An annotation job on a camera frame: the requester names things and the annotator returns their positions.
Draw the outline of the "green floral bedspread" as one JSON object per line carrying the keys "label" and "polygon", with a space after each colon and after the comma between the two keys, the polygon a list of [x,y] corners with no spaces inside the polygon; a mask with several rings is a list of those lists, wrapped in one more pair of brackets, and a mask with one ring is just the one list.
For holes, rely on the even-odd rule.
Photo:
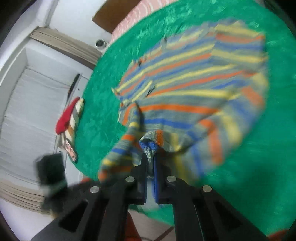
{"label": "green floral bedspread", "polygon": [[99,59],[84,91],[75,147],[77,168],[97,179],[101,160],[125,133],[112,93],[132,60],[166,36],[205,21],[237,18],[265,32],[269,92],[264,113],[223,165],[206,174],[212,186],[266,235],[295,221],[295,37],[254,1],[177,1],[138,22]]}

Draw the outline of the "striped brown white pillow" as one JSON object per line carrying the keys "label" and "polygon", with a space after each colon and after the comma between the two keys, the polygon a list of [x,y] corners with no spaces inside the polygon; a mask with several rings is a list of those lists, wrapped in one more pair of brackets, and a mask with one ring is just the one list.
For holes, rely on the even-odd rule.
{"label": "striped brown white pillow", "polygon": [[66,141],[68,141],[71,146],[74,146],[75,132],[78,128],[79,121],[81,119],[81,116],[84,110],[84,106],[85,106],[85,100],[81,97],[77,97],[71,102],[71,104],[64,111],[63,115],[66,113],[68,109],[71,112],[66,116],[66,120],[67,120],[66,130],[64,130],[60,134],[62,146],[66,145]]}

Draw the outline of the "striped knit sweater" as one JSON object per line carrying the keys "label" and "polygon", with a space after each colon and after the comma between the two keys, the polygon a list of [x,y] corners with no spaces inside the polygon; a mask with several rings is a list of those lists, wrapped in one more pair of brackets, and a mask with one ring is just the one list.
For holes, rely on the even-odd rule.
{"label": "striped knit sweater", "polygon": [[162,39],[112,91],[126,133],[100,181],[128,175],[142,154],[193,184],[239,146],[265,106],[265,34],[244,22],[205,22]]}

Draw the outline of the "orange rug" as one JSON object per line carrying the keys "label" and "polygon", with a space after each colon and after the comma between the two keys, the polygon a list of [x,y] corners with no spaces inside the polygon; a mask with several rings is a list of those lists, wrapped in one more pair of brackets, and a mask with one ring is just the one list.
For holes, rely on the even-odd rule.
{"label": "orange rug", "polygon": [[129,212],[127,213],[125,225],[125,241],[142,241]]}

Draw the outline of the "beige curtain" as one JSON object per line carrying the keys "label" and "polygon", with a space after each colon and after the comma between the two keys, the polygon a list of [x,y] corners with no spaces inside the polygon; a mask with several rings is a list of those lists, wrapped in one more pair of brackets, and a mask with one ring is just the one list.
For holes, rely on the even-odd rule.
{"label": "beige curtain", "polygon": [[94,47],[51,28],[36,28],[30,38],[94,69],[102,53]]}

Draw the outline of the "pink striped bed sheet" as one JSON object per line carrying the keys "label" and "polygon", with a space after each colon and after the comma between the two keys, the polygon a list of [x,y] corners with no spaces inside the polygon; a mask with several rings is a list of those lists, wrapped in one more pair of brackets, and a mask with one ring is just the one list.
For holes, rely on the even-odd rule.
{"label": "pink striped bed sheet", "polygon": [[158,11],[176,0],[142,0],[119,22],[112,32],[110,44],[113,44],[125,32],[140,20]]}

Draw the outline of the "red folded garment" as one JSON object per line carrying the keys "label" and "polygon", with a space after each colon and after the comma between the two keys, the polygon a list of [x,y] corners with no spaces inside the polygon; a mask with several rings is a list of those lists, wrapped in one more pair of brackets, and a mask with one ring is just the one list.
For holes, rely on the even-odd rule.
{"label": "red folded garment", "polygon": [[74,109],[76,103],[79,100],[80,100],[80,97],[76,97],[64,110],[64,112],[62,113],[62,115],[60,116],[60,118],[57,121],[56,128],[55,128],[56,134],[60,135],[63,132],[65,132],[65,130],[67,130],[69,123],[70,123],[71,114],[73,112],[73,109]]}

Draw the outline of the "brown wooden headboard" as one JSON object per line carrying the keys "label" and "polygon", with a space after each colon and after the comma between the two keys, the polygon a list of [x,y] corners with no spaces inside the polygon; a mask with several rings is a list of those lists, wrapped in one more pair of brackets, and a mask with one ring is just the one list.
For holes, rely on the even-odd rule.
{"label": "brown wooden headboard", "polygon": [[112,34],[117,25],[139,2],[140,0],[107,0],[96,12],[92,21]]}

